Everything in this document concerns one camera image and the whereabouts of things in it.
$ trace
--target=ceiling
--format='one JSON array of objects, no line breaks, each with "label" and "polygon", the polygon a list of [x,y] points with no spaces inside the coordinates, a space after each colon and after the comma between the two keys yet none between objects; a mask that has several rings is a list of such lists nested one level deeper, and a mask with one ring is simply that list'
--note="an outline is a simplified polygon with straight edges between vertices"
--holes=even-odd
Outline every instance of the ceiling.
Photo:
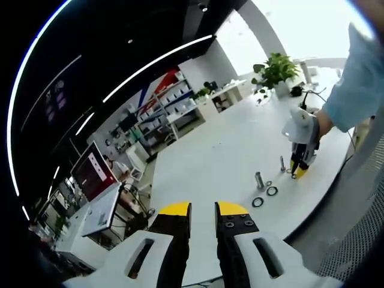
[{"label": "ceiling", "polygon": [[[60,2],[51,1],[36,18],[32,17],[29,33],[25,35],[29,40],[22,43],[24,50]],[[113,89],[157,57],[214,34],[232,9],[239,8],[244,2],[72,0],[40,37],[16,94],[12,152],[20,198],[29,211],[33,212],[31,207],[39,198],[47,197],[58,165],[61,169],[56,181],[69,173],[68,160],[75,162],[77,158],[70,146],[70,138],[80,150],[84,149],[85,139],[127,99],[177,64],[204,54],[213,39],[156,63],[103,104],[102,100]],[[207,12],[203,13],[198,4],[206,5]],[[42,92],[72,61],[73,64],[58,78],[65,79],[66,104],[48,123],[44,112],[46,92]],[[82,133],[74,137],[92,112],[95,116]]]}]

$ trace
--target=black o-ring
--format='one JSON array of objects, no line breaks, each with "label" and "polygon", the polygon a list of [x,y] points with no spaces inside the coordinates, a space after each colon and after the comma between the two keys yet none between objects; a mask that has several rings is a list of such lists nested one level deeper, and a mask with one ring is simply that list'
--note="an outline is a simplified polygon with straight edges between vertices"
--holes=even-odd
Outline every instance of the black o-ring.
[{"label": "black o-ring", "polygon": [[[274,189],[274,190],[275,190],[275,193],[271,194],[271,193],[269,192],[270,189]],[[270,187],[266,190],[266,194],[267,194],[268,196],[275,196],[277,193],[278,193],[278,189],[277,189],[276,186],[270,186]]]},{"label": "black o-ring", "polygon": [[[255,202],[255,200],[261,200],[261,203],[260,203],[260,205],[256,205],[254,202]],[[261,197],[256,197],[255,199],[253,199],[253,201],[252,201],[252,207],[255,207],[255,208],[257,208],[257,207],[260,207],[260,206],[262,206],[264,204],[264,199],[263,198],[261,198]]]}]

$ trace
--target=screw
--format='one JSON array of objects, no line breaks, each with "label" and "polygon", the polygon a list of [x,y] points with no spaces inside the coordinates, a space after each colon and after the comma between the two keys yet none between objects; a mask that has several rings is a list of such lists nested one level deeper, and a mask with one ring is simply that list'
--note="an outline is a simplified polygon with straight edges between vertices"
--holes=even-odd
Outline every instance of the screw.
[{"label": "screw", "polygon": [[233,222],[225,222],[224,224],[227,228],[232,228],[233,226],[235,226],[235,224]]},{"label": "screw", "polygon": [[244,224],[245,224],[246,226],[252,226],[254,223],[253,223],[252,220],[247,220],[247,221],[244,222]]},{"label": "screw", "polygon": [[283,156],[280,156],[280,164],[281,164],[281,168],[280,168],[280,170],[281,170],[282,172],[284,172],[284,171],[286,170],[286,167],[285,167],[285,165],[284,165],[284,158],[283,158]]},{"label": "screw", "polygon": [[256,172],[256,174],[254,175],[254,178],[256,179],[256,182],[257,182],[257,188],[260,190],[264,189],[262,174],[260,172]]}]

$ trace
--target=white pillar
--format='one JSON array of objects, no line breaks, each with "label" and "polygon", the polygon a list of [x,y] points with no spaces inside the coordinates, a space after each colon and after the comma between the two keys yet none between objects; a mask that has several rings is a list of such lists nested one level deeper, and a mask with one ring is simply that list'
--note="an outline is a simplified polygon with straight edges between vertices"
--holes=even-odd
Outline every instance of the white pillar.
[{"label": "white pillar", "polygon": [[252,0],[248,0],[238,10],[238,13],[245,20],[257,40],[260,42],[267,57],[270,57],[271,53],[287,55],[271,24]]}]

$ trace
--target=metal cylinder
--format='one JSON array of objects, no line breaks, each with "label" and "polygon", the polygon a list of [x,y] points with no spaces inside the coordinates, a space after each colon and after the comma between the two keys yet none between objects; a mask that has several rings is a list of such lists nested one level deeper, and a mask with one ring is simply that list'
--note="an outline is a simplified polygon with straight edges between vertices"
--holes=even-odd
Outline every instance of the metal cylinder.
[{"label": "metal cylinder", "polygon": [[307,84],[312,84],[312,78],[311,78],[311,74],[308,70],[308,67],[307,67],[307,63],[305,63],[305,61],[301,61],[300,62],[300,67],[304,73],[304,77],[305,77],[305,81]]},{"label": "metal cylinder", "polygon": [[280,156],[280,164],[281,164],[281,171],[285,171],[286,170],[286,166],[284,165],[284,158],[283,156]]},{"label": "metal cylinder", "polygon": [[260,172],[256,172],[256,174],[254,175],[254,178],[256,179],[256,182],[257,182],[257,188],[260,190],[264,189],[262,174]]}]

